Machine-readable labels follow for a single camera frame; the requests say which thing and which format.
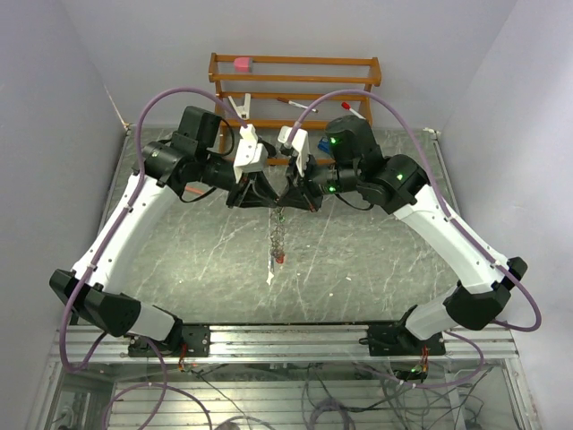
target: wire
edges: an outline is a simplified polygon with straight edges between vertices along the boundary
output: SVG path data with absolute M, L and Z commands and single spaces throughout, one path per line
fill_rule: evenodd
M 144 337 L 141 337 L 141 339 L 144 340 L 149 345 L 151 350 L 158 357 L 159 365 L 161 366 L 161 373 L 163 374 L 163 383 L 155 384 L 158 387 L 161 387 L 161 394 L 159 395 L 159 400 L 155 404 L 153 409 L 151 410 L 150 415 L 147 417 L 147 419 L 145 421 L 143 421 L 143 424 L 139 427 L 138 430 L 142 430 L 143 428 L 147 427 L 147 424 L 149 424 L 150 421 L 153 419 L 153 417 L 155 417 L 157 415 L 157 413 L 159 411 L 159 407 L 161 406 L 161 403 L 163 403 L 165 395 L 167 394 L 167 389 L 170 389 L 167 386 L 167 365 L 165 364 L 165 360 L 163 359 L 163 356 L 161 356 L 161 353 L 159 352 L 158 347 L 155 345 L 155 343 L 153 343 L 152 340 L 149 340 L 149 339 L 144 338 Z M 139 384 L 132 385 L 131 387 L 128 387 L 125 390 L 121 390 L 120 392 L 118 392 L 112 398 L 112 400 L 109 401 L 106 408 L 104 409 L 104 413 L 101 415 L 101 428 L 102 428 L 102 430 L 106 430 L 106 428 L 107 428 L 107 421 L 109 419 L 109 413 L 111 412 L 111 407 L 114 405 L 115 401 L 119 400 L 124 394 L 126 394 L 129 391 L 133 391 L 133 390 L 136 390 L 140 387 L 145 387 L 145 386 L 149 386 L 149 385 L 151 385 L 151 383 L 139 383 Z
M 334 194 L 334 196 L 339 199 L 342 203 L 344 203 L 346 206 L 350 206 L 352 209 L 356 209 L 357 211 L 369 211 L 371 210 L 374 205 L 371 204 L 369 205 L 367 208 L 358 208 L 357 206 L 354 206 L 352 203 L 350 203 L 349 201 L 347 201 L 344 197 L 342 197 L 340 194 Z
M 235 150 L 235 130 L 233 130 L 231 124 L 223 116 L 221 117 L 221 121 L 223 121 L 227 125 L 228 129 L 231 131 L 231 149 L 222 154 L 218 154 L 220 157 L 226 157 L 227 155 L 231 155 Z
M 471 374 L 468 374 L 462 378 L 459 378 L 456 381 L 450 381 L 448 383 L 434 383 L 434 384 L 408 383 L 408 382 L 405 382 L 405 381 L 398 379 L 393 374 L 385 374 L 385 373 L 380 372 L 380 371 L 378 371 L 378 370 L 376 370 L 373 367 L 370 367 L 368 365 L 361 365 L 360 363 L 355 363 L 355 367 L 360 369 L 360 370 L 364 370 L 365 372 L 370 372 L 371 374 L 377 374 L 378 376 L 382 376 L 383 378 L 390 379 L 391 381 L 394 381 L 395 383 L 399 383 L 400 385 L 405 385 L 406 387 L 416 388 L 416 389 L 420 389 L 420 390 L 430 390 L 430 389 L 437 390 L 439 388 L 458 386 L 462 383 L 466 383 L 468 381 L 471 381 L 471 379 L 473 377 L 477 376 L 483 369 L 483 365 L 485 364 L 485 357 L 483 356 L 483 351 L 480 349 L 480 347 L 477 346 L 477 344 L 474 341 L 462 336 L 461 334 L 457 334 L 453 331 L 446 331 L 446 333 L 449 334 L 450 336 L 453 336 L 454 338 L 458 338 L 460 340 L 463 340 L 464 342 L 469 343 L 472 347 L 474 347 L 475 351 L 477 352 L 477 354 L 480 357 L 480 361 L 477 365 L 477 368 Z
M 505 267 L 502 266 L 502 264 L 504 264 L 505 262 L 498 262 L 495 259 L 495 257 L 493 257 L 469 233 L 469 231 L 467 231 L 466 228 L 464 226 L 462 226 L 462 224 L 455 217 L 452 217 L 452 213 L 449 210 L 449 206 L 446 203 L 446 200 L 444 199 L 443 195 L 441 194 L 440 188 L 438 187 L 438 182 L 436 180 L 436 176 L 432 173 L 432 167 L 430 166 L 430 162 L 428 161 L 425 153 L 423 152 L 422 145 L 420 144 L 418 139 L 415 137 L 414 130 L 412 130 L 412 128 L 410 128 L 410 126 L 407 124 L 406 120 L 397 112 L 397 110 L 395 108 L 393 108 L 390 104 L 388 104 L 382 97 L 380 97 L 377 94 L 373 94 L 369 91 L 365 91 L 365 90 L 337 90 L 337 91 L 329 92 L 328 94 L 325 94 L 321 97 L 318 97 L 315 101 L 313 101 L 309 105 L 309 107 L 307 109 L 304 110 L 304 112 L 295 121 L 295 124 L 293 125 L 291 132 L 288 135 L 288 138 L 286 139 L 286 143 L 292 143 L 293 139 L 295 138 L 296 132 L 301 128 L 301 125 L 303 124 L 304 119 L 312 112 L 312 110 L 314 108 L 316 108 L 318 105 L 320 105 L 320 103 L 322 103 L 325 100 L 331 99 L 331 98 L 336 97 L 336 96 L 343 96 L 343 95 L 345 95 L 345 96 L 346 95 L 359 95 L 359 96 L 369 97 L 370 99 L 373 99 L 373 100 L 377 101 L 378 103 L 380 103 L 381 105 L 383 105 L 397 119 L 397 121 L 400 123 L 400 125 L 402 125 L 402 127 L 404 128 L 404 130 L 406 131 L 406 133 L 410 137 L 410 140 L 412 141 L 416 150 L 418 151 L 418 154 L 420 155 L 420 159 L 422 160 L 423 168 L 425 169 L 426 175 L 428 176 L 428 179 L 430 180 L 430 184 L 432 186 L 432 190 L 435 193 L 436 200 L 438 201 L 438 204 L 440 205 L 441 210 L 446 215 L 446 218 L 449 219 L 449 222 L 452 223 L 452 225 L 459 231 L 459 233 L 470 244 L 472 244 L 472 246 L 481 255 L 483 255 L 483 257 L 493 267 L 495 267 L 498 271 L 503 273 L 503 275 L 506 276 L 517 287 L 517 289 L 519 289 L 519 291 L 521 291 L 521 293 L 526 297 L 527 302 L 529 302 L 529 305 L 532 307 L 534 314 L 535 314 L 535 322 L 533 323 L 533 325 L 531 325 L 529 327 L 521 327 L 518 325 L 509 324 L 507 322 L 501 322 L 498 320 L 493 320 L 493 322 L 502 326 L 502 327 L 506 327 L 508 329 L 512 329 L 512 330 L 516 330 L 516 331 L 531 332 L 531 331 L 536 331 L 537 329 L 539 329 L 539 327 L 541 326 L 541 323 L 542 323 L 541 310 L 539 309 L 539 305 L 535 302 L 535 299 L 533 298 L 531 293 L 527 290 L 527 288 L 521 283 L 521 281 L 519 279 L 517 279 L 510 271 L 508 271 Z
M 324 381 L 322 381 L 321 377 L 320 377 L 316 372 L 315 372 L 314 374 L 315 374 L 315 376 L 317 377 L 317 379 L 319 380 L 319 382 L 321 383 L 322 388 L 323 388 L 324 391 L 327 393 L 327 395 L 330 396 L 330 397 L 332 397 L 332 395 L 330 394 L 329 390 L 326 388 L 326 385 L 324 384 Z M 308 401 L 311 403 L 311 405 L 313 405 L 314 407 L 316 407 L 316 405 L 312 402 L 311 394 L 310 394 L 310 389 L 309 389 L 309 387 L 308 387 L 308 384 L 307 384 L 307 386 L 306 386 L 306 394 L 307 394 L 307 397 L 308 397 Z M 347 407 L 343 407 L 343 409 L 347 410 L 348 412 L 355 413 L 355 414 L 359 414 L 359 413 L 362 413 L 362 412 L 368 412 L 368 411 L 371 411 L 371 410 L 384 410 L 384 408 L 377 408 L 377 406 L 381 405 L 382 403 L 386 403 L 388 400 L 397 399 L 398 396 L 401 396 L 401 395 L 402 395 L 402 392 L 399 393 L 399 394 L 396 394 L 396 395 L 394 395 L 394 396 L 390 396 L 390 397 L 386 397 L 386 398 L 384 398 L 384 399 L 382 399 L 382 400 L 378 400 L 378 401 L 374 402 L 372 405 L 369 405 L 369 406 L 366 406 L 366 407 L 363 407 L 363 408 L 347 406 Z
M 50 423 L 50 425 L 52 426 L 52 425 L 55 424 L 55 423 L 59 423 L 60 421 L 62 421 L 62 420 L 63 420 L 64 418 L 66 418 L 66 417 L 67 417 L 67 414 L 63 413 L 63 415 L 60 416 L 60 418 L 56 418 L 54 421 L 52 421 L 52 422 Z
M 204 195 L 205 194 L 204 191 L 200 190 L 199 188 L 193 188 L 192 186 L 186 186 L 185 191 L 188 191 L 189 193 L 195 193 L 198 195 Z
M 388 392 L 386 391 L 386 381 L 381 381 L 381 387 L 382 387 L 382 391 L 384 392 L 384 397 L 387 399 L 388 398 Z M 405 429 L 408 428 L 406 421 L 404 420 L 404 417 L 402 417 L 402 415 L 400 413 L 398 413 L 398 410 L 396 409 L 396 407 L 394 406 L 394 403 L 392 403 L 391 400 L 387 400 L 390 408 L 392 409 L 392 412 L 394 412 L 394 415 L 396 416 L 396 418 L 398 419 L 398 421 L 402 424 L 402 426 L 404 426 Z
M 187 355 L 187 344 L 184 343 L 181 346 L 181 355 L 179 356 L 179 361 L 177 362 L 177 369 L 179 372 L 185 371 L 185 356 Z
M 470 391 L 467 393 L 466 398 L 464 400 L 462 400 L 462 402 L 454 407 L 451 408 L 450 410 L 447 410 L 446 412 L 444 412 L 443 415 L 441 415 L 440 417 L 438 417 L 431 426 L 429 426 L 427 428 L 427 430 L 430 430 L 432 427 L 434 427 L 436 425 L 436 423 L 438 423 L 438 421 L 440 421 L 442 418 L 444 418 L 445 416 L 447 416 L 448 414 L 452 413 L 454 410 L 458 409 L 458 415 L 456 416 L 456 423 L 454 424 L 454 428 L 456 428 L 456 426 L 458 425 L 458 420 L 459 420 L 459 414 L 461 412 L 461 408 L 466 404 L 467 399 L 469 399 L 469 395 L 472 393 L 473 390 L 475 390 L 475 387 L 477 387 L 477 384 L 480 383 L 483 378 L 485 378 L 485 376 L 487 376 L 487 374 L 493 369 L 493 367 L 490 367 L 489 369 L 487 369 L 480 377 L 479 379 L 475 382 L 475 384 L 472 386 L 472 388 L 470 389 Z
M 255 417 L 251 417 L 249 415 L 237 415 L 236 417 L 231 417 L 229 419 L 226 419 L 225 421 L 223 421 L 221 424 L 219 424 L 217 427 L 215 427 L 215 430 L 226 430 L 224 428 L 224 426 L 228 423 L 233 423 L 239 419 L 246 419 L 247 422 L 249 422 L 249 420 L 254 421 L 255 423 L 259 423 L 261 426 L 265 426 L 267 427 L 269 430 L 277 430 L 275 427 L 273 427 L 270 423 L 268 423 L 267 421 L 263 421 L 262 419 L 258 419 Z
M 316 422 L 318 421 L 318 418 L 324 413 L 324 412 L 330 412 L 330 411 L 337 411 L 340 416 L 342 416 L 342 421 L 343 421 L 343 425 L 344 425 L 344 430 L 349 430 L 350 426 L 352 426 L 352 428 L 355 430 L 356 426 L 355 426 L 355 422 L 354 420 L 348 415 L 348 411 L 349 408 L 347 408 L 345 405 L 343 405 L 341 402 L 339 402 L 338 400 L 334 399 L 332 396 L 329 395 L 329 397 L 325 400 L 320 401 L 318 404 L 314 404 L 311 400 L 311 396 L 309 393 L 309 383 L 310 383 L 310 370 L 311 370 L 312 364 L 309 364 L 306 367 L 306 380 L 304 382 L 304 386 L 303 386 L 303 391 L 301 392 L 301 413 L 303 416 L 303 421 L 304 421 L 304 426 L 306 427 L 307 430 L 313 430 L 314 429 L 314 425 L 316 424 Z M 322 387 L 328 392 L 328 390 L 326 389 L 326 386 L 324 385 L 324 383 L 322 383 Z M 311 403 L 311 405 L 314 407 L 314 410 L 311 413 L 311 422 L 309 423 L 306 420 L 306 414 L 304 413 L 304 395 L 307 395 L 308 397 L 308 401 Z
M 203 377 L 203 375 L 201 374 L 201 372 L 194 372 L 194 371 L 192 370 L 191 373 L 194 374 L 195 376 L 197 376 L 198 378 L 200 378 L 204 383 L 206 383 L 209 387 L 211 387 L 213 390 L 215 390 L 216 392 L 218 392 L 218 393 L 219 393 L 221 396 L 223 396 L 225 399 L 229 400 L 229 401 L 233 404 L 233 406 L 235 406 L 235 408 L 236 408 L 239 412 L 241 412 L 241 413 L 243 414 L 244 419 L 246 419 L 246 421 L 247 421 L 247 425 L 248 425 L 249 428 L 252 430 L 251 421 L 249 421 L 249 418 L 247 417 L 247 414 L 245 414 L 244 411 L 243 411 L 241 408 L 239 408 L 239 405 L 237 405 L 237 404 L 233 401 L 233 399 L 231 399 L 230 397 L 227 397 L 224 392 L 222 392 L 222 391 L 221 391 L 219 388 L 217 388 L 215 385 L 213 385 L 212 383 L 210 383 L 209 381 L 207 381 L 207 380 Z
M 73 310 L 73 305 L 75 304 L 75 300 L 78 297 L 78 295 L 80 294 L 81 289 L 85 285 L 86 281 L 91 276 L 91 273 L 93 272 L 94 268 L 97 267 L 99 259 L 101 258 L 102 254 L 106 250 L 107 245 L 109 245 L 109 242 L 111 241 L 112 237 L 114 236 L 116 231 L 119 229 L 119 226 L 122 224 L 125 217 L 129 213 L 128 208 L 132 207 L 134 205 L 135 201 L 137 200 L 138 196 L 140 195 L 141 190 L 143 189 L 143 186 L 145 185 L 145 159 L 144 159 L 142 151 L 141 151 L 141 129 L 143 128 L 143 122 L 145 121 L 145 117 L 150 112 L 150 110 L 160 100 L 164 99 L 167 96 L 170 96 L 171 94 L 176 94 L 176 93 L 180 93 L 180 92 L 191 92 L 194 94 L 200 94 L 203 97 L 211 99 L 217 105 L 219 105 L 220 107 L 225 109 L 226 112 L 228 112 L 231 116 L 233 116 L 235 119 L 237 119 L 239 121 L 239 124 L 241 124 L 242 127 L 247 126 L 247 123 L 239 115 L 237 115 L 236 112 L 229 105 L 227 105 L 225 102 L 223 102 L 223 100 L 221 100 L 217 96 L 215 96 L 215 95 L 213 95 L 213 94 L 211 94 L 205 90 L 201 90 L 199 88 L 177 87 L 177 88 L 173 88 L 171 90 L 166 90 L 166 91 L 160 92 L 157 96 L 155 96 L 153 99 L 151 99 L 147 105 L 145 105 L 145 107 L 143 108 L 143 110 L 140 114 L 140 117 L 137 121 L 137 125 L 135 128 L 135 145 L 134 145 L 135 146 L 135 157 L 137 159 L 137 165 L 138 165 L 138 169 L 140 172 L 140 174 L 138 175 L 137 185 L 135 186 L 135 189 L 133 190 L 132 195 L 127 200 L 125 208 L 123 208 L 121 210 L 121 212 L 119 213 L 119 215 L 115 219 L 114 223 L 111 225 L 110 229 L 107 231 L 107 233 L 102 238 L 98 248 L 93 253 L 93 257 L 91 258 L 91 261 L 90 261 L 90 266 L 86 269 L 86 271 L 83 273 L 83 275 L 78 280 L 78 283 L 73 288 L 72 294 L 68 297 L 68 301 L 65 304 L 64 312 L 62 314 L 62 321 L 60 322 L 59 341 L 58 341 L 59 353 L 60 353 L 60 360 L 62 361 L 62 366 L 64 367 L 64 370 L 68 373 L 76 373 L 76 372 L 79 372 L 79 371 L 85 369 L 88 365 L 88 362 L 90 361 L 90 358 L 93 356 L 96 348 L 98 347 L 99 343 L 106 336 L 106 333 L 102 333 L 101 336 L 99 336 L 96 339 L 96 341 L 93 343 L 90 350 L 88 351 L 88 353 L 86 354 L 86 356 L 83 358 L 83 360 L 80 362 L 79 365 L 74 366 L 74 365 L 72 365 L 72 363 L 70 363 L 70 360 L 69 360 L 68 355 L 67 355 L 67 350 L 66 350 L 65 344 L 66 344 L 66 335 L 67 335 L 67 330 L 68 330 L 68 323 L 70 322 L 70 318 L 72 317 L 72 313 L 73 313 L 72 310 Z
M 210 195 L 212 195 L 212 194 L 215 193 L 216 191 L 217 191 L 217 188 L 213 186 L 213 187 L 210 188 L 208 191 L 206 191 L 205 193 L 201 194 L 199 197 L 195 197 L 194 199 L 191 199 L 191 200 L 183 200 L 183 196 L 180 195 L 180 196 L 179 196 L 179 200 L 180 200 L 181 202 L 183 202 L 183 203 L 195 203 L 195 202 L 198 202 L 199 200 L 203 200 L 203 199 L 209 197 Z
M 493 370 L 493 367 L 490 367 L 485 372 L 483 372 L 482 376 L 480 376 L 480 378 L 475 382 L 474 386 L 472 388 L 470 388 L 469 391 L 467 392 L 466 398 L 459 405 L 458 414 L 456 415 L 456 423 L 454 424 L 454 428 L 456 428 L 456 426 L 458 425 L 459 414 L 462 411 L 462 407 L 466 404 L 467 400 L 469 399 L 469 396 L 472 394 L 472 392 L 474 392 L 475 387 L 477 387 L 477 384 L 480 383 L 483 380 L 483 378 L 485 378 L 485 376 L 487 376 L 487 374 L 489 372 L 491 372 L 492 370 Z

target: marble table surface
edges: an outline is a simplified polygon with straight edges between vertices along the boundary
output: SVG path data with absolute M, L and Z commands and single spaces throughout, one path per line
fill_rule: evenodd
M 143 144 L 170 132 L 145 129 Z M 375 135 L 385 155 L 405 153 L 419 162 L 404 132 L 376 130 Z M 427 132 L 417 135 L 451 204 L 436 143 Z M 312 147 L 319 138 L 311 136 Z M 107 216 L 134 160 L 129 132 Z M 276 190 L 285 183 L 284 169 L 266 169 Z M 170 207 L 133 262 L 124 293 L 186 323 L 352 322 L 399 318 L 458 280 L 413 230 L 382 209 L 356 211 L 327 196 L 318 213 L 285 210 L 286 260 L 275 265 L 269 285 L 271 210 L 228 209 L 226 196 L 217 191 L 204 201 Z M 356 193 L 348 200 L 364 205 Z

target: black cable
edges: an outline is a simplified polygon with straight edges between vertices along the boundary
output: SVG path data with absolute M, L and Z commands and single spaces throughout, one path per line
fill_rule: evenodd
M 205 193 L 201 194 L 199 197 L 195 197 L 192 200 L 183 200 L 183 196 L 180 195 L 179 196 L 179 200 L 183 203 L 195 203 L 198 202 L 199 200 L 203 200 L 205 197 L 209 197 L 210 195 L 212 195 L 213 193 L 215 193 L 217 191 L 216 187 L 212 187 L 210 188 L 208 191 L 206 191 Z
M 374 205 L 371 204 L 370 206 L 368 206 L 367 208 L 359 208 L 357 206 L 354 206 L 352 203 L 350 203 L 349 201 L 347 201 L 344 197 L 342 197 L 340 194 L 334 194 L 334 196 L 339 199 L 342 203 L 344 203 L 347 206 L 350 206 L 352 209 L 356 209 L 357 211 L 369 211 L 371 210 Z
M 470 388 L 470 391 L 467 393 L 466 398 L 459 404 L 459 406 L 456 406 L 454 408 L 450 408 L 449 410 L 447 410 L 443 415 L 441 415 L 440 417 L 438 417 L 431 426 L 429 426 L 426 430 L 430 430 L 432 427 L 434 427 L 436 425 L 436 423 L 438 423 L 438 421 L 440 421 L 442 418 L 444 418 L 445 416 L 447 416 L 448 414 L 452 413 L 455 409 L 459 409 L 458 411 L 458 416 L 456 417 L 456 424 L 454 425 L 454 428 L 456 428 L 456 425 L 458 424 L 458 420 L 459 420 L 459 413 L 461 412 L 461 408 L 466 404 L 467 399 L 469 399 L 469 396 L 471 395 L 472 391 L 475 389 L 475 387 L 477 386 L 478 383 L 480 383 L 483 378 L 493 369 L 493 367 L 490 367 L 489 369 L 487 369 L 485 372 L 483 372 L 482 376 L 479 377 L 479 379 L 475 382 L 475 384 L 472 385 L 472 388 Z M 456 390 L 458 387 L 454 387 L 452 390 L 448 391 L 452 392 L 454 390 Z
M 236 417 L 231 417 L 229 419 L 226 419 L 221 424 L 219 424 L 217 427 L 215 427 L 215 430 L 224 430 L 224 429 L 226 429 L 226 427 L 224 427 L 226 424 L 234 423 L 235 421 L 238 421 L 239 419 L 246 419 L 247 423 L 249 422 L 249 420 L 251 420 L 251 421 L 254 421 L 255 423 L 259 423 L 261 426 L 267 427 L 269 430 L 277 430 L 275 427 L 273 427 L 267 421 L 263 421 L 262 419 L 251 417 L 249 415 L 238 415 Z
M 243 417 L 244 417 L 244 419 L 246 419 L 247 425 L 249 426 L 249 429 L 252 430 L 251 422 L 249 421 L 249 417 L 247 416 L 247 414 L 244 413 L 244 411 L 243 411 L 241 408 L 239 408 L 239 406 L 238 406 L 230 397 L 227 397 L 224 392 L 222 392 L 222 391 L 221 391 L 219 388 L 217 388 L 215 385 L 213 385 L 212 383 L 210 383 L 209 381 L 207 381 L 207 380 L 203 377 L 203 375 L 200 374 L 199 372 L 194 372 L 194 371 L 192 370 L 191 373 L 194 374 L 195 376 L 197 376 L 198 378 L 200 378 L 204 383 L 206 383 L 209 387 L 211 387 L 213 390 L 215 390 L 216 392 L 218 392 L 218 393 L 219 393 L 221 396 L 223 396 L 225 399 L 229 400 L 229 401 L 233 404 L 233 406 L 235 406 L 235 408 L 236 408 L 239 412 L 241 412 L 241 413 L 243 414 Z
M 423 429 L 423 419 L 425 418 L 426 415 L 428 415 L 430 413 L 430 398 L 428 397 L 428 391 L 427 390 L 422 390 L 422 394 L 423 397 L 426 399 L 426 408 L 428 410 L 427 414 L 422 414 L 422 416 L 420 417 L 420 424 L 422 425 L 422 429 Z
M 67 416 L 68 416 L 68 415 L 64 413 L 62 416 L 60 416 L 60 418 L 56 418 L 54 421 L 52 421 L 52 422 L 50 423 L 50 425 L 53 425 L 53 424 L 55 424 L 55 423 L 58 423 L 58 422 L 62 421 L 62 420 L 63 420 L 64 418 L 66 418 Z
M 327 395 L 328 395 L 329 397 L 333 398 L 332 395 L 329 393 L 328 389 L 326 388 L 326 385 L 325 385 L 324 382 L 322 381 L 321 377 L 320 377 L 316 372 L 315 372 L 314 374 L 316 375 L 317 379 L 318 379 L 319 382 L 321 383 L 322 388 L 324 388 L 324 390 L 325 390 L 325 392 L 327 393 Z M 308 396 L 308 401 L 311 403 L 311 405 L 312 405 L 313 407 L 316 408 L 316 405 L 312 402 L 311 395 L 310 395 L 310 393 L 309 393 L 308 384 L 307 384 L 307 386 L 306 386 L 306 394 L 307 394 L 307 396 Z M 378 400 L 378 401 L 376 401 L 375 403 L 373 403 L 372 405 L 366 406 L 366 407 L 364 407 L 364 408 L 346 406 L 346 407 L 344 407 L 344 409 L 347 410 L 348 412 L 352 412 L 352 413 L 355 413 L 355 414 L 359 414 L 359 413 L 362 413 L 362 412 L 368 412 L 368 411 L 371 411 L 371 410 L 384 410 L 385 408 L 376 408 L 376 407 L 379 406 L 379 405 L 382 404 L 382 403 L 387 402 L 388 400 L 396 399 L 398 396 L 401 396 L 402 394 L 403 394 L 403 391 L 401 391 L 400 393 L 397 393 L 397 394 L 395 394 L 395 395 L 393 395 L 393 396 L 386 397 L 386 398 L 384 398 L 384 399 L 382 399 L 382 400 Z
M 218 369 L 222 369 L 223 367 L 227 367 L 227 366 L 229 366 L 229 365 L 228 364 L 218 365 L 217 367 L 213 367 L 212 369 L 210 369 L 208 372 L 199 371 L 198 374 L 201 374 L 201 376 L 204 378 L 208 374 L 212 374 L 213 372 L 217 372 Z
M 472 392 L 475 390 L 475 387 L 477 387 L 477 384 L 480 383 L 480 381 L 487 376 L 487 374 L 489 372 L 491 372 L 493 370 L 493 367 L 490 367 L 489 369 L 487 369 L 485 372 L 483 372 L 482 376 L 480 376 L 480 378 L 475 382 L 474 386 L 472 388 L 469 389 L 469 391 L 467 392 L 467 396 L 465 399 L 462 400 L 462 402 L 459 405 L 459 409 L 458 409 L 458 414 L 456 415 L 456 423 L 454 424 L 454 428 L 456 428 L 456 426 L 458 425 L 458 420 L 459 420 L 459 414 L 462 411 L 462 407 L 466 404 L 467 400 L 469 399 L 469 396 L 472 394 Z
M 222 154 L 218 154 L 220 157 L 226 157 L 227 155 L 231 155 L 235 150 L 235 131 L 231 127 L 231 124 L 228 123 L 228 121 L 225 118 L 221 117 L 221 121 L 223 121 L 227 125 L 228 129 L 231 131 L 231 149 L 228 150 L 227 152 L 223 152 Z
M 387 399 L 389 397 L 389 395 L 388 395 L 388 392 L 386 391 L 386 383 L 387 383 L 386 381 L 381 381 L 382 391 L 384 392 L 384 397 Z M 392 403 L 391 400 L 388 400 L 388 404 L 389 404 L 390 408 L 392 409 L 392 412 L 394 412 L 394 415 L 396 416 L 396 418 L 398 419 L 400 424 L 402 424 L 402 426 L 404 426 L 404 428 L 406 430 L 408 430 L 408 426 L 406 424 L 406 421 L 404 420 L 404 417 L 402 417 L 400 415 L 400 413 L 398 412 L 398 410 L 394 406 L 394 403 Z

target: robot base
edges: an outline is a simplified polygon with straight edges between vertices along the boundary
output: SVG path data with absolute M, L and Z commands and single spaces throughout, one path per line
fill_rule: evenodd
M 232 340 L 225 340 L 227 348 L 257 348 L 255 346 L 264 345 L 259 354 L 269 354 L 269 350 L 273 348 L 288 348 L 294 346 L 293 340 L 296 340 L 296 347 L 301 349 L 303 354 L 311 354 L 310 350 L 305 351 L 305 340 L 310 342 L 311 338 L 317 333 L 316 330 L 321 330 L 326 336 L 321 337 L 321 343 L 328 342 L 333 348 L 337 345 L 342 348 L 340 342 L 345 343 L 346 348 L 349 338 L 345 331 L 356 333 L 355 345 L 358 348 L 361 345 L 368 346 L 368 353 L 370 357 L 405 357 L 405 356 L 420 356 L 423 347 L 428 348 L 430 356 L 443 356 L 446 354 L 444 341 L 441 333 L 437 333 L 428 340 L 416 340 L 413 337 L 405 337 L 405 329 L 400 325 L 402 321 L 376 321 L 376 322 L 335 322 L 335 323 L 300 323 L 300 324 L 183 324 L 181 326 L 181 341 L 180 342 L 166 342 L 157 343 L 157 346 L 164 357 L 180 357 L 183 355 L 182 346 L 186 346 L 185 357 L 209 357 L 210 346 L 213 343 L 218 344 L 218 352 L 220 348 L 220 334 L 222 329 L 228 327 L 230 331 L 240 331 L 244 335 L 233 337 Z M 211 337 L 211 327 L 217 327 L 217 338 Z M 178 345 L 176 348 L 169 347 L 167 344 Z M 155 354 L 149 348 L 147 343 L 138 337 L 132 337 L 130 346 L 128 348 L 129 357 L 154 357 Z

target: hanging chain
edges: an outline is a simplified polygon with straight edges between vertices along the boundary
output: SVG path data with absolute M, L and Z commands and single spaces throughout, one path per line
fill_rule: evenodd
M 285 208 L 277 207 L 270 213 L 270 256 L 281 264 L 285 260 Z

